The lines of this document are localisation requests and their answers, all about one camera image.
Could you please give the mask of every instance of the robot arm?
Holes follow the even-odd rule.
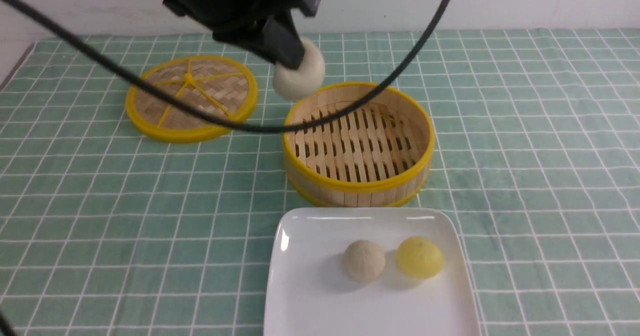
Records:
[[[297,8],[314,17],[320,0],[164,0],[173,13],[210,29],[213,39],[275,64],[274,88],[286,99],[315,91],[325,75],[320,50],[301,39],[291,17]]]

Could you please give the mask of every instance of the bamboo steamer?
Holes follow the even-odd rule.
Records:
[[[309,122],[344,108],[373,83],[330,85],[299,101],[286,124]],[[402,206],[420,191],[435,146],[433,124],[405,93],[385,89],[336,122],[284,134],[289,181],[311,203],[327,207]]]

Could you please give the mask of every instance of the bamboo steamer lid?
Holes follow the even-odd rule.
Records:
[[[158,65],[142,79],[191,106],[221,118],[243,122],[256,107],[258,84],[251,71],[221,56],[191,56]],[[201,142],[229,132],[192,117],[132,87],[126,112],[143,134],[163,142]]]

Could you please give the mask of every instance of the green tablecloth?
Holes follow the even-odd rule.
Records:
[[[380,81],[417,37],[311,35],[327,83]],[[235,58],[253,121],[290,108],[208,35],[87,39],[139,73]],[[398,79],[438,139],[409,207],[453,220],[486,336],[640,334],[639,82],[640,29],[440,31]],[[0,93],[0,308],[28,335],[261,335],[275,227],[308,206],[280,137],[153,142],[127,89],[49,39]]]

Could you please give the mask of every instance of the white wall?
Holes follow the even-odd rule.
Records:
[[[202,31],[162,0],[26,0],[78,33]],[[322,0],[302,31],[421,29],[439,0]],[[440,28],[640,27],[640,0],[452,0]],[[36,40],[42,29],[0,5],[0,40]]]

